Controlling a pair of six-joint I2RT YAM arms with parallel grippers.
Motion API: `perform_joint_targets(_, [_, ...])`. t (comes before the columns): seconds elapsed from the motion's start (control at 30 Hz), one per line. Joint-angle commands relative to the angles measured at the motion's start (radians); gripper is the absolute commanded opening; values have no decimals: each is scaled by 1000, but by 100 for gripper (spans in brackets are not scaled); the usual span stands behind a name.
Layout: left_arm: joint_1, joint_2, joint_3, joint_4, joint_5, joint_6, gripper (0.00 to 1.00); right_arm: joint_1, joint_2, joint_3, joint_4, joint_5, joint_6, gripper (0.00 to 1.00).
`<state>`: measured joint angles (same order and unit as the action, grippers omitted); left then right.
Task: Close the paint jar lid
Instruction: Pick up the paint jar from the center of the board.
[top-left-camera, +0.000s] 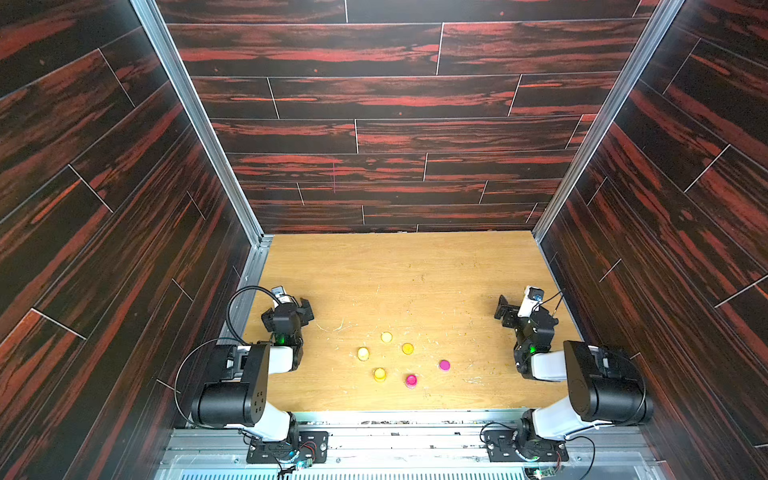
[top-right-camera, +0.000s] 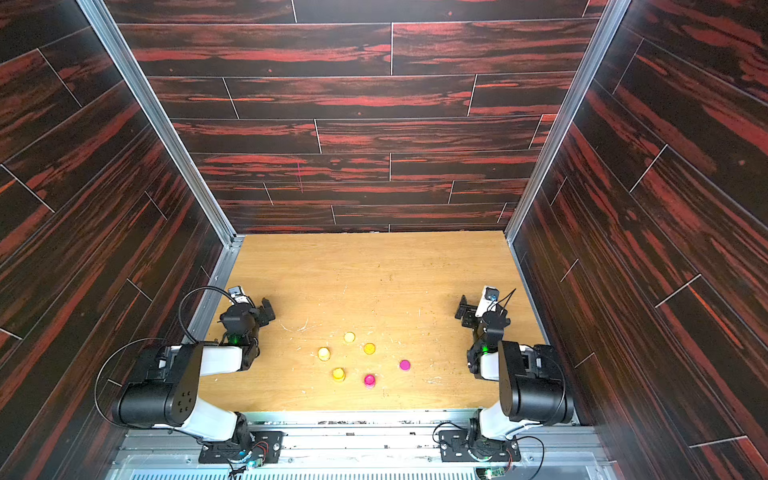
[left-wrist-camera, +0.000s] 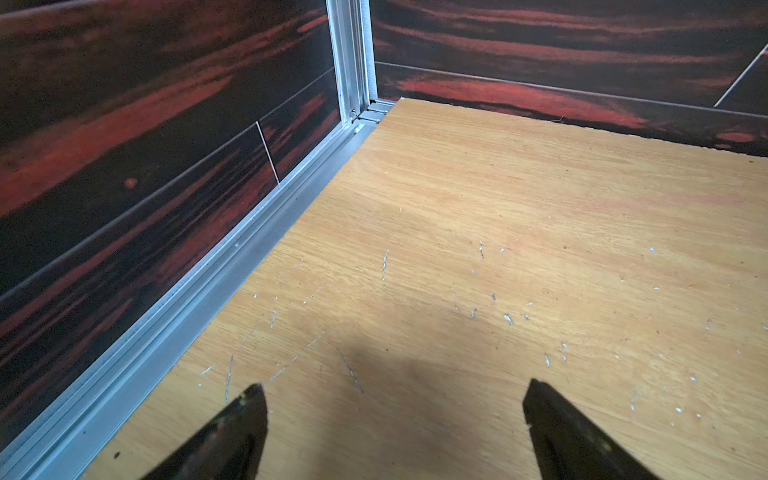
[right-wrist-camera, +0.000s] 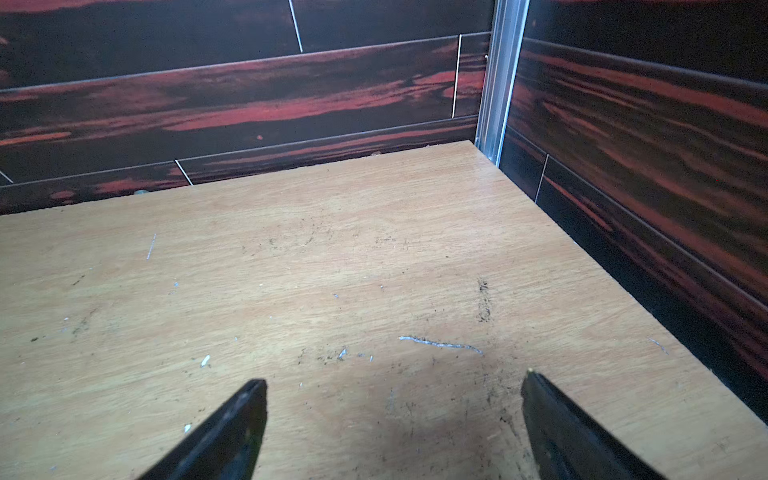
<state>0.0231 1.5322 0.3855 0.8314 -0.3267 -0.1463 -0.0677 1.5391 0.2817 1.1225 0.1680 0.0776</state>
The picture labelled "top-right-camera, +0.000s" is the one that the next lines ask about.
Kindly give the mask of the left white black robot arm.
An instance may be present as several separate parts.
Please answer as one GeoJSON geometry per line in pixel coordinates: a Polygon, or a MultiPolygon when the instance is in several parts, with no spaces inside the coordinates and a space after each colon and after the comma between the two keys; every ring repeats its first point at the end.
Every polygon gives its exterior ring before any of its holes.
{"type": "Polygon", "coordinates": [[[257,306],[240,295],[220,315],[225,327],[220,343],[144,349],[112,406],[113,418],[129,428],[173,428],[244,456],[253,445],[244,415],[202,400],[199,383],[202,377],[248,370],[260,355],[259,330],[275,318],[268,299],[257,306]]]}

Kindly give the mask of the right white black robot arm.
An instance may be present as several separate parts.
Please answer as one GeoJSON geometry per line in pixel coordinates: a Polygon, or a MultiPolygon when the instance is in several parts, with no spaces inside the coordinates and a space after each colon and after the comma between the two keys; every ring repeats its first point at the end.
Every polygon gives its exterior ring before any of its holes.
{"type": "Polygon", "coordinates": [[[506,301],[497,289],[487,287],[477,305],[462,297],[455,314],[473,334],[467,350],[470,373],[499,387],[499,400],[470,419],[466,446],[479,458],[510,446],[514,436],[527,429],[568,423],[574,413],[573,397],[554,349],[504,339],[511,324],[506,301]]]}

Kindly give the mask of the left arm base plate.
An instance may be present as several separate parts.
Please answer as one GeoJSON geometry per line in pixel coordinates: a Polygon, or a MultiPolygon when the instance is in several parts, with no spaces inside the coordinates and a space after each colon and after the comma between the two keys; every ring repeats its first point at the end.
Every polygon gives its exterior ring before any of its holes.
{"type": "Polygon", "coordinates": [[[259,467],[277,463],[282,451],[283,431],[255,431],[243,439],[204,442],[198,462],[203,465],[259,467]]]}

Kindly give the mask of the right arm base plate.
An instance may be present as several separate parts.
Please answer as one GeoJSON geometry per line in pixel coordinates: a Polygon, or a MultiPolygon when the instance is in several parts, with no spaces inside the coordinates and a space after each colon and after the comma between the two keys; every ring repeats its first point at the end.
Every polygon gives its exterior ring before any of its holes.
{"type": "Polygon", "coordinates": [[[515,442],[488,439],[477,432],[461,428],[444,429],[441,425],[433,432],[433,441],[440,449],[443,462],[514,463],[521,460],[515,442]]]}

